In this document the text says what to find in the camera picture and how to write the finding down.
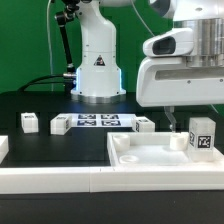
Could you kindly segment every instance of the white platform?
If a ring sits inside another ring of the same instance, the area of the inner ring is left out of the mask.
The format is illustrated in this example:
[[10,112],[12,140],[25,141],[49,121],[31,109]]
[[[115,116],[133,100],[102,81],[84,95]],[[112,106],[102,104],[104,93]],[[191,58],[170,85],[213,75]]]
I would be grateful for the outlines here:
[[[1,168],[0,194],[224,189],[224,156],[192,162],[185,151],[169,151],[171,133],[125,133],[131,147],[116,152],[108,134],[111,167]],[[119,163],[134,155],[135,164]]]

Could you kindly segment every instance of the white tray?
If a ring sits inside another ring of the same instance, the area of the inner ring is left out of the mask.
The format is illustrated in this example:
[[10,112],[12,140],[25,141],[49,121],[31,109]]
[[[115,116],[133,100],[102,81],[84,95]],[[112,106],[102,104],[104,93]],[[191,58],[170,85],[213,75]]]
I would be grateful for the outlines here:
[[[119,151],[113,141],[117,135],[130,136],[130,148],[125,151]],[[224,156],[213,148],[214,161],[212,162],[194,162],[189,156],[187,150],[170,149],[170,132],[160,133],[109,133],[108,134],[108,153],[112,166],[217,166],[224,165]],[[133,157],[133,163],[123,163],[121,158]]]

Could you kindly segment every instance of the black cable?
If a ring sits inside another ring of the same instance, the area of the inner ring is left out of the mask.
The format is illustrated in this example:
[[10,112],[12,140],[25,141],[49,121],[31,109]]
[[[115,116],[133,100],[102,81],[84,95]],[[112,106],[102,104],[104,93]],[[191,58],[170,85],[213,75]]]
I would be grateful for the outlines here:
[[28,82],[28,83],[34,83],[34,82],[38,82],[38,81],[41,81],[41,80],[54,79],[54,78],[63,78],[63,75],[62,74],[61,75],[46,75],[46,76],[42,76],[42,77],[33,79],[30,82]]
[[46,80],[46,79],[54,79],[54,78],[63,78],[63,75],[51,75],[51,76],[47,75],[47,76],[42,76],[42,77],[33,79],[30,82],[28,82],[27,84],[21,86],[17,91],[23,92],[28,86],[30,86],[33,83],[36,83],[36,82],[42,81],[42,80]]
[[34,82],[34,83],[28,83],[28,84],[26,84],[26,85],[20,87],[20,88],[18,89],[18,91],[20,91],[20,92],[24,92],[24,90],[25,90],[26,88],[28,88],[29,86],[33,86],[33,85],[45,85],[45,84],[64,84],[64,82]]

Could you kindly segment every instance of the cable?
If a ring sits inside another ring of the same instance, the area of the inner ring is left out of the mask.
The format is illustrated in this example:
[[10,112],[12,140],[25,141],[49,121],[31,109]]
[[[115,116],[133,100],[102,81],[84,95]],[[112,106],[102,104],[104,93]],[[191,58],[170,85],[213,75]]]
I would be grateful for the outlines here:
[[133,0],[130,0],[132,7],[136,13],[136,15],[138,16],[138,18],[141,20],[142,24],[145,26],[145,28],[148,30],[148,32],[154,37],[155,34],[152,32],[152,30],[147,26],[147,24],[145,23],[145,21],[142,19],[141,15],[139,14],[137,8],[135,7],[135,4],[133,2]]
[[51,1],[49,0],[47,4],[47,38],[48,38],[48,48],[49,48],[49,58],[50,58],[50,71],[51,75],[54,73],[53,68],[53,56],[52,56],[52,43],[51,43],[51,29],[50,29],[50,6]]
[[51,75],[51,76],[42,76],[36,79],[31,80],[30,82],[28,82],[27,84],[21,86],[18,91],[24,91],[28,86],[33,85],[35,83],[37,83],[38,81],[42,81],[42,80],[46,80],[46,79],[54,79],[54,78],[63,78],[63,75]]
[[211,107],[212,107],[212,109],[213,109],[217,114],[219,113],[218,110],[215,108],[214,105],[211,105]]
[[34,83],[28,83],[18,89],[18,91],[23,92],[26,88],[33,85],[45,85],[45,84],[64,84],[64,82],[34,82]]

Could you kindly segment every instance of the white block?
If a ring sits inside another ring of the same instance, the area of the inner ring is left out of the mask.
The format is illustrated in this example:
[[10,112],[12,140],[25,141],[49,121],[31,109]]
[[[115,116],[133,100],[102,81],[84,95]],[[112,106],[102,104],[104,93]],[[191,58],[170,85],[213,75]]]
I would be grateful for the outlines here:
[[132,129],[135,132],[155,132],[155,123],[147,117],[135,117],[132,119]]
[[59,114],[51,120],[51,134],[64,135],[72,127],[72,115]]
[[189,133],[172,133],[170,136],[170,149],[184,151],[188,147]]
[[39,132],[38,119],[35,113],[22,113],[21,123],[24,133]]
[[191,118],[188,155],[193,161],[213,161],[215,122],[207,117]]
[[0,163],[9,151],[8,136],[0,136]]

